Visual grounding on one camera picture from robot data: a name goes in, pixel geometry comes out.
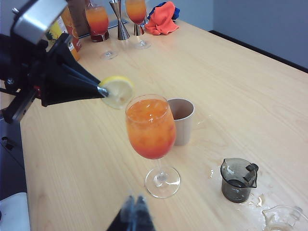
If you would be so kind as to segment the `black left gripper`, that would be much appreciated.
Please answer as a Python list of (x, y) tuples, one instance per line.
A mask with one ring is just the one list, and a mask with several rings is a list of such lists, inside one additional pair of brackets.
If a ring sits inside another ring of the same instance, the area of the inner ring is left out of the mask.
[(3, 93), (13, 101), (2, 111), (4, 120), (21, 120), (33, 100), (38, 98), (45, 107), (78, 100), (107, 98), (109, 91), (100, 87), (100, 81), (83, 68), (69, 50), (72, 36), (62, 33), (48, 51), (48, 43), (26, 44), (30, 49), (26, 58), (11, 39), (1, 41), (1, 79)]

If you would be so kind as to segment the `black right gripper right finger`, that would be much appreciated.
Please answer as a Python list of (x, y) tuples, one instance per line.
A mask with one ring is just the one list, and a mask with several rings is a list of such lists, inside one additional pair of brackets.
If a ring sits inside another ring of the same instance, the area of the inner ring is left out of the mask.
[(141, 195), (138, 196), (137, 202), (134, 206), (134, 230), (155, 231), (146, 199)]

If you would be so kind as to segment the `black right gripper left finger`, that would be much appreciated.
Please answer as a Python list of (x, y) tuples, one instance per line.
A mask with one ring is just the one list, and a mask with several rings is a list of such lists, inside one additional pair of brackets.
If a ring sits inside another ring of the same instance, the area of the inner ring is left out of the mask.
[(129, 231), (131, 229), (134, 203), (134, 197), (128, 196), (107, 231)]

